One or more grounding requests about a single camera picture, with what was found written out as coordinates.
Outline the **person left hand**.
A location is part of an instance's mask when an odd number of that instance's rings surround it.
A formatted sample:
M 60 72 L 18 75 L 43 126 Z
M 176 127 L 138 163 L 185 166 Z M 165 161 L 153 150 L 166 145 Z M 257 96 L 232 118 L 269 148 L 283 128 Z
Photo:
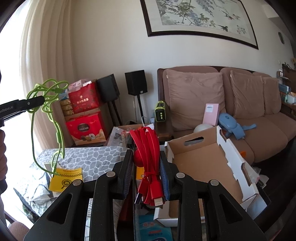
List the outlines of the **person left hand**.
M 5 156 L 6 145 L 4 143 L 5 133 L 0 132 L 0 181 L 1 181 L 1 194 L 7 189 L 6 174 L 8 171 L 7 158 Z

